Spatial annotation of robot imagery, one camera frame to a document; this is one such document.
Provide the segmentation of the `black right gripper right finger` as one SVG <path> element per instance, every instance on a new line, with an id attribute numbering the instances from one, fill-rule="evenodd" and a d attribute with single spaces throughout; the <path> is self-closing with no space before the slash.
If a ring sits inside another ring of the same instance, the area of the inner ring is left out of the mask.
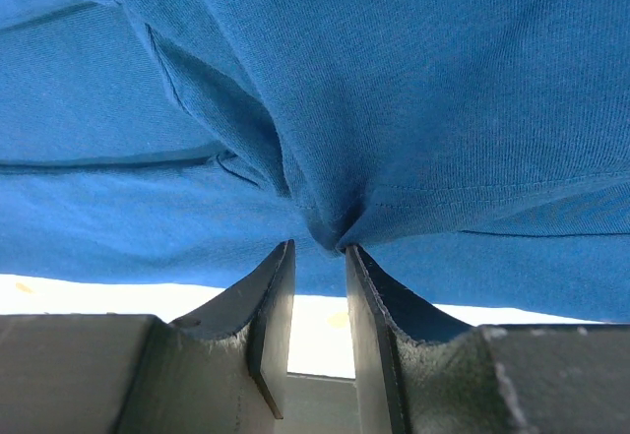
<path id="1" fill-rule="evenodd" d="M 625 433 L 625 324 L 472 326 L 346 249 L 364 433 Z"/>

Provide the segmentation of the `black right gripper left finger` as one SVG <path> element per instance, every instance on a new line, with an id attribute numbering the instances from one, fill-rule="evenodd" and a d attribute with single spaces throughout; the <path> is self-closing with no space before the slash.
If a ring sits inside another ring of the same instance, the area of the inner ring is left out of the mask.
<path id="1" fill-rule="evenodd" d="M 283 416 L 295 247 L 171 322 L 6 315 L 5 433 L 271 433 Z"/>

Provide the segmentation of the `blue t-shirt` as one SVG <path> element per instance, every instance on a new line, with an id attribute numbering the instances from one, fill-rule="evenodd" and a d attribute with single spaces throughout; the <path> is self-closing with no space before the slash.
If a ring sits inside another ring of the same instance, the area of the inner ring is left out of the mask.
<path id="1" fill-rule="evenodd" d="M 1 270 L 229 286 L 358 244 L 434 303 L 629 319 L 629 0 L 1 0 Z"/>

